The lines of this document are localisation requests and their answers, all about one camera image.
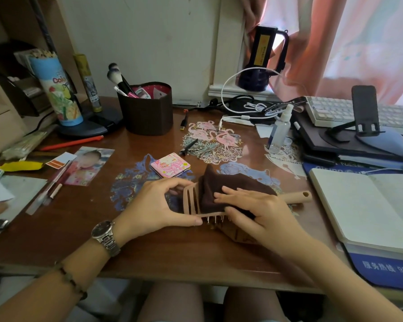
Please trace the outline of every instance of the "child photo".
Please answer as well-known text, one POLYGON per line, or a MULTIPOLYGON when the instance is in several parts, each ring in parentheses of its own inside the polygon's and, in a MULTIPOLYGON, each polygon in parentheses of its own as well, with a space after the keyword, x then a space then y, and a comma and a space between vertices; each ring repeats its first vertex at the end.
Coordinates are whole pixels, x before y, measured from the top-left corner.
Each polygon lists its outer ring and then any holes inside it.
POLYGON ((77 157, 69 167, 70 176, 65 184, 87 186, 112 153, 113 149, 81 147, 75 153, 77 157))

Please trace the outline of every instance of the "watch face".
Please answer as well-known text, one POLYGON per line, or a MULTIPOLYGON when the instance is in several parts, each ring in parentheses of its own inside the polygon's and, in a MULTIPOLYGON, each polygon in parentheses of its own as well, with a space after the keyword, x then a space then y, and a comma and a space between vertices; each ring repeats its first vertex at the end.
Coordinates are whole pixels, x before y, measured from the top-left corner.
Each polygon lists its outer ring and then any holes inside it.
POLYGON ((94 238, 99 238, 106 234, 110 229, 112 228, 112 222, 110 221, 105 221, 99 223, 96 227, 91 232, 91 236, 94 238))

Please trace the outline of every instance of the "white keyboard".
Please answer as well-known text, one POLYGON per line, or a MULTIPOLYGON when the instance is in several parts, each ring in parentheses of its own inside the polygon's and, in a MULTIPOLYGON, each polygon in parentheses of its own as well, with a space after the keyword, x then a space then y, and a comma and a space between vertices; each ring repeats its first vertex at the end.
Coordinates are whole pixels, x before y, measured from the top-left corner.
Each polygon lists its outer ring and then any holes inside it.
MULTIPOLYGON (((335 127, 354 121, 352 100, 309 96, 306 99, 306 110, 316 127, 335 127)), ((403 106, 378 104, 378 114, 380 126, 393 127, 403 134, 403 106)))

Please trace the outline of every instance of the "brown cloth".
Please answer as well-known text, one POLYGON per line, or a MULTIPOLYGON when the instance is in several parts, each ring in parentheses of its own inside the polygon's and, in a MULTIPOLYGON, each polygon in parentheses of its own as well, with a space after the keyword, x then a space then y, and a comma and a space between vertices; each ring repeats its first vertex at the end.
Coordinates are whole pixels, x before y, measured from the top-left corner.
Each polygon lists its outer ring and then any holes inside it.
MULTIPOLYGON (((224 193, 221 188, 225 185, 236 190, 241 188, 244 190, 258 191, 267 193, 268 195, 276 195, 276 192, 256 179, 250 178, 243 174, 223 175, 215 172, 212 165, 208 165, 204 171, 204 175, 199 178, 199 199, 201 213, 222 212, 227 204, 215 203, 214 192, 224 193)), ((237 208, 243 214, 253 219, 255 216, 247 211, 237 208)))

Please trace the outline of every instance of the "wristwatch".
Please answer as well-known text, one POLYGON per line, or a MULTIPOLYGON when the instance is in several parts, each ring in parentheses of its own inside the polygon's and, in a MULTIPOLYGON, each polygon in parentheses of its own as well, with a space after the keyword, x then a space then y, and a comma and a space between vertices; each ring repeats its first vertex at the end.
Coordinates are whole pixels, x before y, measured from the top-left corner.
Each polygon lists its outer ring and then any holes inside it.
POLYGON ((114 224, 114 222, 106 220, 97 224, 91 232, 91 237, 99 241, 109 252, 110 256, 116 256, 121 251, 113 238, 112 227, 114 224))

